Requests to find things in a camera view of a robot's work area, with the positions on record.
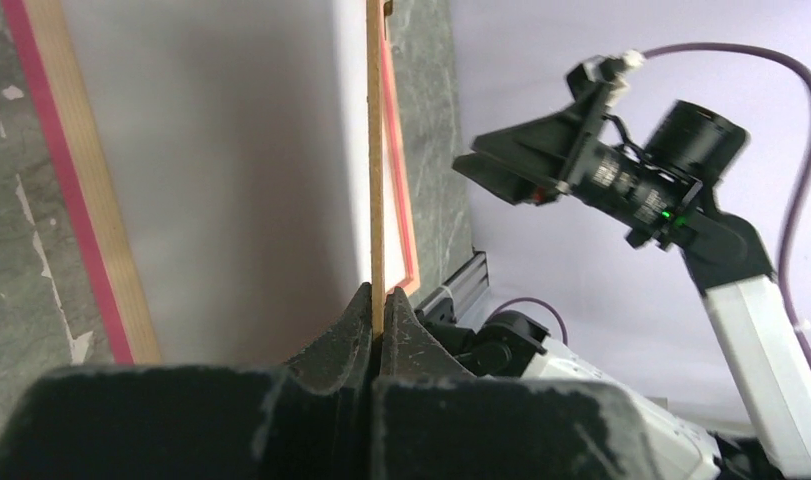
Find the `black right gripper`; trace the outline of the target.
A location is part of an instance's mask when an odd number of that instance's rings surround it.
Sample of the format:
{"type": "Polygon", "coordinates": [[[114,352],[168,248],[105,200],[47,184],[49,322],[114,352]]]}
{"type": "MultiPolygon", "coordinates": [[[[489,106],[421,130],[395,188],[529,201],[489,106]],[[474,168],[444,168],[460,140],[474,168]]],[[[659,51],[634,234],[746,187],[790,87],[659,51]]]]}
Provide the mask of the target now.
{"type": "Polygon", "coordinates": [[[558,199],[566,164],[571,195],[626,225],[635,249],[683,242],[682,228],[697,206],[703,182],[655,163],[632,140],[624,121],[606,106],[610,84],[594,56],[566,76],[574,99],[559,112],[478,135],[455,172],[510,205],[541,206],[558,199]]]}

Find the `brown cardboard backing board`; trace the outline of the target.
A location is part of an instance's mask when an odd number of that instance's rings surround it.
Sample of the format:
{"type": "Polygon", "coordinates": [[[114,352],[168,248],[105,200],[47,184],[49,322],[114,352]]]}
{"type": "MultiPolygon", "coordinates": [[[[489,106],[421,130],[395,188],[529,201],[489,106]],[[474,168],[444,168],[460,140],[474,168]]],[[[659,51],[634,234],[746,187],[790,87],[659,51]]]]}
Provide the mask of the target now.
{"type": "Polygon", "coordinates": [[[371,327],[373,339],[384,332],[384,115],[382,88],[382,2],[366,2],[367,105],[371,237],[371,327]]]}

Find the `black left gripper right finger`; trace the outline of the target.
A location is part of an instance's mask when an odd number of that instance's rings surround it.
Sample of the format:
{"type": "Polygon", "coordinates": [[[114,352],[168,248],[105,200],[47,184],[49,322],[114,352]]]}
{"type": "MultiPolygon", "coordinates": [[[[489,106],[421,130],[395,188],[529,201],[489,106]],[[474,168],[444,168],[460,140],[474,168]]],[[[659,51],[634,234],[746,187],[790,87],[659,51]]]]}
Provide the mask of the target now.
{"type": "Polygon", "coordinates": [[[386,299],[373,383],[375,479],[656,479],[640,414],[619,387],[472,377],[386,299]]]}

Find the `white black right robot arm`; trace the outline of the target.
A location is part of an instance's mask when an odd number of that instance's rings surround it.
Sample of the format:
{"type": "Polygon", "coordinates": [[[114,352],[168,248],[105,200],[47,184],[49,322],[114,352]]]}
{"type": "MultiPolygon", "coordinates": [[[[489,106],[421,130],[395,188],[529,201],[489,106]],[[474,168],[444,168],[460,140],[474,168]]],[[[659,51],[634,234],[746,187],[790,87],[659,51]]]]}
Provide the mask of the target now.
{"type": "Polygon", "coordinates": [[[758,231],[715,198],[748,132],[679,100],[635,143],[612,109],[645,59],[578,64],[567,107],[477,136],[452,167],[509,204],[572,196],[626,225],[634,248],[680,249],[755,434],[727,437],[633,394],[661,478],[811,479],[811,349],[758,231]]]}

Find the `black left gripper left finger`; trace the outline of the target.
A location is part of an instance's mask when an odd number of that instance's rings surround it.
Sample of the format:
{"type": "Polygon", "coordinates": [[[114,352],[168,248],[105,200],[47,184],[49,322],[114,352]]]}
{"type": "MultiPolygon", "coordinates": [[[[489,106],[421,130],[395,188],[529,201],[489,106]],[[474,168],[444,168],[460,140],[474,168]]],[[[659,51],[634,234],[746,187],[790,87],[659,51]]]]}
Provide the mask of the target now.
{"type": "Polygon", "coordinates": [[[288,362],[60,368],[0,434],[0,479],[364,479],[371,289],[288,362]]]}

